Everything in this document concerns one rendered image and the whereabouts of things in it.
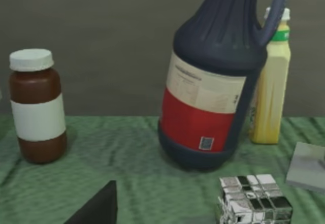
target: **table surface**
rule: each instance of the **table surface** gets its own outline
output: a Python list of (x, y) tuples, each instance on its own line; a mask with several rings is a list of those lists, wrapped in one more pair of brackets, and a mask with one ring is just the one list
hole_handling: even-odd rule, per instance
[(325, 145), (325, 118), (286, 118), (278, 145), (243, 135), (213, 172), (184, 171), (161, 151), (156, 117), (67, 117), (69, 150), (45, 166), (25, 162), (13, 120), (0, 116), (0, 223), (61, 224), (117, 180), (120, 224), (215, 224), (218, 179), (272, 174), (294, 208), (293, 224), (323, 223), (325, 196), (285, 184), (298, 141)]

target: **qr code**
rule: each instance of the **qr code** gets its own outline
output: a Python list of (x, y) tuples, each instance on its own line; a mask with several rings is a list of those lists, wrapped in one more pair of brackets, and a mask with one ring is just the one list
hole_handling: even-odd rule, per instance
[(213, 146), (214, 138), (201, 137), (199, 149), (211, 150)]

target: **pill bottle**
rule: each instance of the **pill bottle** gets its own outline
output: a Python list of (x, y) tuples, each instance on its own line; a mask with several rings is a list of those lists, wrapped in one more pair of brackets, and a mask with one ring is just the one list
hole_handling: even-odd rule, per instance
[(52, 53), (25, 49), (10, 54), (12, 113), (19, 147), (31, 163), (59, 159), (67, 148), (60, 77)]

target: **red label section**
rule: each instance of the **red label section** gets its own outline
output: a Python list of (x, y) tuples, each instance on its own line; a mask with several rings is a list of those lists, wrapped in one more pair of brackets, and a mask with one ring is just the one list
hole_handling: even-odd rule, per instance
[[(188, 106), (166, 88), (162, 102), (160, 126), (174, 142), (204, 152), (222, 151), (234, 114), (218, 114)], [(213, 138), (210, 150), (199, 149), (201, 139)]]

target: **white lid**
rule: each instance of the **white lid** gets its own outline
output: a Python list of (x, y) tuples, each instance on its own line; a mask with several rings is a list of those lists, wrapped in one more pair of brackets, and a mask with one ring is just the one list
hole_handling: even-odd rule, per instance
[(10, 54), (10, 69), (18, 72), (35, 72), (54, 65), (52, 52), (45, 49), (25, 49)]
[[(268, 18), (269, 13), (270, 13), (270, 9), (271, 9), (270, 7), (266, 8), (266, 13), (265, 13), (265, 16), (264, 16), (265, 19)], [(289, 21), (289, 20), (290, 20), (290, 9), (285, 8), (284, 12), (283, 12), (283, 15), (282, 15), (282, 21)]]

